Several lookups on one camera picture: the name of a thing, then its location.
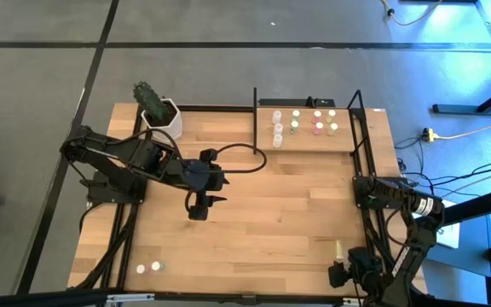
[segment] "white cord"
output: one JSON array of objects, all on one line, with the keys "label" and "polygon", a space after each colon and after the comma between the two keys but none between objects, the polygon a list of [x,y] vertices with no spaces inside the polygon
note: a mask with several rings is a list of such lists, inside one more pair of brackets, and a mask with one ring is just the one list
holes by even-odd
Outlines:
[{"label": "white cord", "polygon": [[[385,8],[387,11],[389,11],[391,8],[390,8],[390,5],[388,4],[388,2],[386,0],[381,0],[382,3],[384,4]],[[417,19],[413,20],[413,21],[410,21],[410,22],[407,22],[407,23],[402,23],[400,22],[399,20],[396,19],[395,17],[395,13],[390,13],[390,16],[391,16],[391,19],[399,26],[410,26],[412,25],[413,23],[416,23],[420,20],[422,20],[425,16],[427,16],[429,13],[431,13],[437,6],[439,6],[439,4],[441,4],[442,0],[439,0],[439,2],[435,3],[435,5],[433,5],[432,7],[430,7],[429,9],[427,9],[420,17],[418,17]]]},{"label": "white cord", "polygon": [[480,132],[482,130],[486,130],[486,129],[490,129],[491,128],[491,125],[490,126],[486,126],[486,127],[483,127],[483,128],[480,128],[480,129],[477,129],[477,130],[473,130],[471,132],[466,132],[466,133],[462,133],[462,134],[459,134],[457,136],[439,136],[437,134],[434,134],[434,139],[442,139],[442,140],[452,140],[452,139],[455,139],[455,138],[458,138],[458,137],[462,137],[462,136],[468,136],[468,135],[471,135],[473,133],[477,133],[477,132]]},{"label": "white cord", "polygon": [[487,180],[487,179],[490,179],[490,178],[491,178],[491,175],[490,175],[490,176],[488,176],[488,177],[485,177],[485,178],[483,178],[483,179],[479,179],[479,180],[477,180],[477,181],[475,181],[475,182],[468,183],[468,184],[466,184],[465,186],[463,186],[463,187],[461,187],[461,188],[455,189],[454,191],[452,191],[452,192],[450,192],[450,193],[448,193],[448,194],[443,195],[443,196],[442,196],[442,198],[445,198],[445,197],[449,196],[450,194],[452,194],[452,193],[454,193],[454,192],[458,192],[458,191],[460,191],[461,189],[467,188],[467,187],[472,186],[473,184],[476,184],[476,183],[479,183],[479,182],[483,182],[484,180]]}]

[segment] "cactus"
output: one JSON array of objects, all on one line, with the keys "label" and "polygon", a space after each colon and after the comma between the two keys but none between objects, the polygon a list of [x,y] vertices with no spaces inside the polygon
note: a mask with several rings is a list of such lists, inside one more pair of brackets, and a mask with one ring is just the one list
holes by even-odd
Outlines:
[{"label": "cactus", "polygon": [[160,100],[151,85],[145,81],[134,84],[134,98],[151,119],[158,123],[168,123],[172,120],[168,107]]}]

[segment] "potted plant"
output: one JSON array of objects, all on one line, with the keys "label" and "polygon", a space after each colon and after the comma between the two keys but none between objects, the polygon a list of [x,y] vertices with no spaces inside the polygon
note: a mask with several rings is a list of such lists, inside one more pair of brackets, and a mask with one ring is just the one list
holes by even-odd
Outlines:
[{"label": "potted plant", "polygon": [[[149,129],[164,130],[174,140],[181,137],[181,112],[170,98],[160,99],[145,81],[134,84],[134,98],[143,107],[142,118]],[[153,138],[160,142],[169,142],[166,136],[156,131],[153,132]]]}]

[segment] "floor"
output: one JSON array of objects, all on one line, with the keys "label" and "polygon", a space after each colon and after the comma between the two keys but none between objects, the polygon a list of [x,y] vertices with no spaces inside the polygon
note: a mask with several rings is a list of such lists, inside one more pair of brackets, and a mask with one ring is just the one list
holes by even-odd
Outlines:
[{"label": "floor", "polygon": [[[178,104],[249,105],[257,86],[260,98],[330,97],[343,107],[361,89],[367,107],[387,109],[395,141],[424,127],[449,136],[491,124],[491,118],[430,110],[434,103],[476,105],[491,96],[491,0],[481,1],[488,21],[473,4],[449,3],[407,27],[386,20],[377,0],[113,2],[118,9],[104,37],[112,0],[0,0],[0,195],[6,197],[0,206],[0,295],[14,291],[73,118],[79,119],[86,106],[82,123],[106,130],[113,103],[133,101],[136,81],[147,80]],[[428,6],[389,3],[401,20],[415,18]],[[89,44],[106,40],[107,47],[150,42],[142,47],[152,48],[114,44],[96,49]],[[184,49],[154,42],[250,44]],[[306,44],[280,48],[263,42],[349,44],[306,49]],[[425,145],[424,152],[429,177],[465,174],[491,162],[491,130]],[[409,148],[398,156],[409,171],[418,171],[418,153]],[[491,180],[463,190],[490,191]],[[65,288],[84,194],[78,176],[69,171],[33,292]],[[453,194],[448,199],[470,197]],[[428,288],[438,298],[486,302],[480,275],[431,261],[425,261],[424,269]]]}]

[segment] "white pot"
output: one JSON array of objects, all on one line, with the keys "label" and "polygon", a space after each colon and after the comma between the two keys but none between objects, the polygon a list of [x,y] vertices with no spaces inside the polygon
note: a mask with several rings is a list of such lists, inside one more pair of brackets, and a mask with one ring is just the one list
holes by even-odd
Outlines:
[{"label": "white pot", "polygon": [[[177,140],[178,138],[181,137],[181,134],[183,133],[183,122],[181,120],[181,111],[179,111],[179,108],[177,108],[176,104],[170,98],[164,98],[164,99],[161,99],[161,101],[166,102],[166,103],[167,102],[171,103],[171,105],[177,110],[177,114],[174,117],[174,119],[171,120],[171,123],[167,126],[153,127],[149,124],[149,121],[147,120],[147,117],[145,116],[146,115],[145,111],[142,112],[143,122],[145,123],[145,125],[147,125],[147,127],[149,129],[157,128],[157,129],[164,130],[174,140]],[[162,133],[156,132],[156,131],[153,132],[153,139],[156,141],[159,141],[159,142],[167,143],[167,144],[170,143],[170,141],[168,140],[168,138],[166,136],[164,136]]]}]

